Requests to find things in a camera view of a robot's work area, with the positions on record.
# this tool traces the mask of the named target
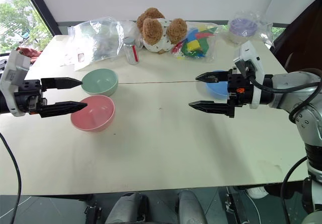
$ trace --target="window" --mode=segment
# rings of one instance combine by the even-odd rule
[[[43,50],[52,37],[30,0],[0,0],[0,53],[18,46]]]

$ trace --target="clear plastic bag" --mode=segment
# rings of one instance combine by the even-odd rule
[[[135,39],[137,49],[143,47],[141,34],[134,22],[117,21],[105,17],[86,21],[68,29],[70,41],[69,59],[74,69],[107,58],[123,55],[123,39],[131,36]]]
[[[179,42],[171,53],[177,59],[192,58],[213,60],[214,45],[219,26],[213,23],[187,22],[187,36]]]
[[[274,46],[273,23],[266,21],[261,14],[254,12],[237,12],[228,22],[225,33],[227,38],[236,44],[243,44],[248,40],[261,40]]]

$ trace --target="brown teddy bear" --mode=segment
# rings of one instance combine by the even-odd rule
[[[138,17],[136,24],[144,46],[158,54],[171,50],[187,34],[187,24],[183,19],[166,20],[156,8],[147,9]]]

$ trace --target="floor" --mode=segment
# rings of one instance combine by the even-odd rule
[[[206,214],[208,224],[231,224],[233,215],[227,214],[223,208],[223,202],[220,200],[220,193],[225,193],[225,187],[219,188],[195,188],[191,189],[200,201],[200,204]],[[154,221],[177,223],[175,213],[175,201],[179,190],[159,190],[144,191],[149,198],[151,216]],[[114,203],[123,193],[95,194],[89,204],[97,203],[102,207],[102,218],[98,223],[104,223],[109,211]],[[258,224],[258,216],[253,204],[247,196],[241,191],[247,217],[251,224]],[[0,216],[7,213],[15,203],[15,196],[0,196]],[[280,199],[274,196],[266,196],[263,199],[254,200],[262,224],[281,224],[285,223],[281,209]],[[68,223],[81,224],[85,223],[84,210],[87,206],[85,202],[70,199],[22,196],[21,205],[18,208],[16,222],[17,224],[34,224],[34,223]],[[295,193],[292,199],[287,200],[288,211],[291,223],[300,224],[305,217],[305,212],[301,205],[301,195]],[[0,224],[10,223],[12,212],[0,218]]]

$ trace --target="pink bowl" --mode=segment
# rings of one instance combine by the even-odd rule
[[[103,95],[90,96],[82,100],[88,105],[70,115],[73,125],[83,131],[99,132],[113,121],[115,105],[111,98]]]

